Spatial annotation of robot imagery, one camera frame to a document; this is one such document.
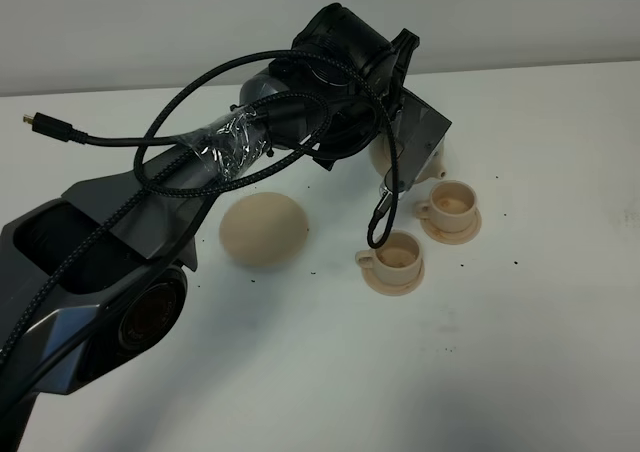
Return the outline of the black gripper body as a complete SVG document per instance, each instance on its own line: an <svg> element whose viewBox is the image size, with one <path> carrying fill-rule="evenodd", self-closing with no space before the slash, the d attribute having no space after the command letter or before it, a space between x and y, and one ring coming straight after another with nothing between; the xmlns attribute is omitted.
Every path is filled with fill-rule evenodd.
<svg viewBox="0 0 640 452"><path fill-rule="evenodd" d="M386 95L385 65L388 57L386 49L388 41L370 54L369 49L363 52L353 50L350 58L359 67L362 77L367 80L372 91L377 94L390 118L400 108L400 94L397 97ZM358 154L372 142L383 127L382 114L369 102L364 92L353 92L357 99L349 99L342 103L335 113L330 130L319 146L319 164L331 170L338 160Z"/></svg>

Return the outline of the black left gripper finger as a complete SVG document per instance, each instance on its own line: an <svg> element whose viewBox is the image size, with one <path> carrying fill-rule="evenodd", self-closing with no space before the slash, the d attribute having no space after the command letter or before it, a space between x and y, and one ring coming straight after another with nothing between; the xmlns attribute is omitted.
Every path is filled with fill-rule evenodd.
<svg viewBox="0 0 640 452"><path fill-rule="evenodd" d="M403 28L395 38L387 42L385 87L388 97L397 97L400 94L413 53L419 45L420 38L406 28Z"/></svg>

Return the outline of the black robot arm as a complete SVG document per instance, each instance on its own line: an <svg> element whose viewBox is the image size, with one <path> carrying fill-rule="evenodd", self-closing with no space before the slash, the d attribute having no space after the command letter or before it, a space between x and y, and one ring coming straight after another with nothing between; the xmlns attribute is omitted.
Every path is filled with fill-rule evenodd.
<svg viewBox="0 0 640 452"><path fill-rule="evenodd" d="M226 62L186 86L128 172L85 180L1 231L1 447L36 398L67 395L155 346L185 303L195 236L224 193L310 156L324 168L390 133L419 38L386 39L321 9L287 50Z"/></svg>

